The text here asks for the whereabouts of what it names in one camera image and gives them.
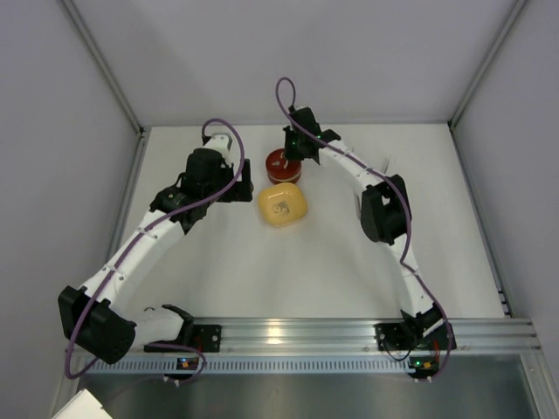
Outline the red round lid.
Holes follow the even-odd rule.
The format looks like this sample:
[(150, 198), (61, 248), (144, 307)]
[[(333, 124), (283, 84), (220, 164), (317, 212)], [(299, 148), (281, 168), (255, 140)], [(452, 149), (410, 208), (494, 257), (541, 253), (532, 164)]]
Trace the red round lid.
[(273, 166), (283, 165), (284, 164), (284, 158), (282, 157), (282, 153), (284, 151), (285, 151), (284, 148), (278, 148), (276, 150), (273, 150), (266, 157), (265, 166), (267, 167), (268, 165), (273, 165)]

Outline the yellow lunch box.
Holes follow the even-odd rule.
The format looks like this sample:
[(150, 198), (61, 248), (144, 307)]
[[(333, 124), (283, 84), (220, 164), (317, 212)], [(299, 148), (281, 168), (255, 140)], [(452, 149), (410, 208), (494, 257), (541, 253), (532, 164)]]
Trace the yellow lunch box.
[(293, 223), (307, 213), (307, 200), (294, 183), (282, 182), (263, 189), (258, 196), (263, 219), (275, 227)]

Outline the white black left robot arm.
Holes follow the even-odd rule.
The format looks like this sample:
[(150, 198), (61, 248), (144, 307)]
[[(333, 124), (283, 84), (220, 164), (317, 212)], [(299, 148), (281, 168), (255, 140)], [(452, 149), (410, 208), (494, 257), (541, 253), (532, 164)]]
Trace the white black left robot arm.
[(181, 241), (215, 203), (252, 200), (250, 162), (230, 161), (234, 134), (213, 134), (187, 158), (175, 182), (158, 192), (130, 238), (80, 287), (67, 286), (58, 298), (69, 347), (81, 347), (106, 364), (131, 349), (178, 351), (194, 340), (193, 317), (171, 304), (127, 313), (136, 290), (157, 262)]

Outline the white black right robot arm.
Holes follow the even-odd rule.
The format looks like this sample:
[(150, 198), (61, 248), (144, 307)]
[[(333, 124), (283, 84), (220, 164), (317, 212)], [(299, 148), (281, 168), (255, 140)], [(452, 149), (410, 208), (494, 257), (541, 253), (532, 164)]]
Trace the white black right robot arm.
[(398, 263), (395, 289), (406, 346), (416, 348), (429, 341), (453, 349), (450, 321), (420, 278), (413, 254), (412, 215), (404, 179), (365, 164), (337, 132), (321, 129), (310, 108), (290, 106), (282, 112), (290, 122), (284, 128), (286, 158), (312, 159), (344, 179), (357, 197), (363, 233), (370, 241), (385, 246)]

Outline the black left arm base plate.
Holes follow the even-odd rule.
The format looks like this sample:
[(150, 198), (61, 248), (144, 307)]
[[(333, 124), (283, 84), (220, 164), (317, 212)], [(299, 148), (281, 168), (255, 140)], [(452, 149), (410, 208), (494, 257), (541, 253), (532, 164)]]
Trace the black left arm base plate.
[(193, 324), (188, 332), (180, 332), (175, 340), (157, 341), (144, 346), (147, 353), (191, 352), (219, 353), (222, 340), (222, 326), (218, 324)]

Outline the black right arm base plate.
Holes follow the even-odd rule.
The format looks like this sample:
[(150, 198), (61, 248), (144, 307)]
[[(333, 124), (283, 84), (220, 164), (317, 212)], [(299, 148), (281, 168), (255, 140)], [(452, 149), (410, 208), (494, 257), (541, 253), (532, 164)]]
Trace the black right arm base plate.
[(391, 353), (409, 350), (432, 351), (435, 347), (443, 350), (447, 349), (449, 341), (443, 324), (424, 334), (412, 329), (403, 321), (380, 323), (375, 325), (375, 334), (378, 347)]

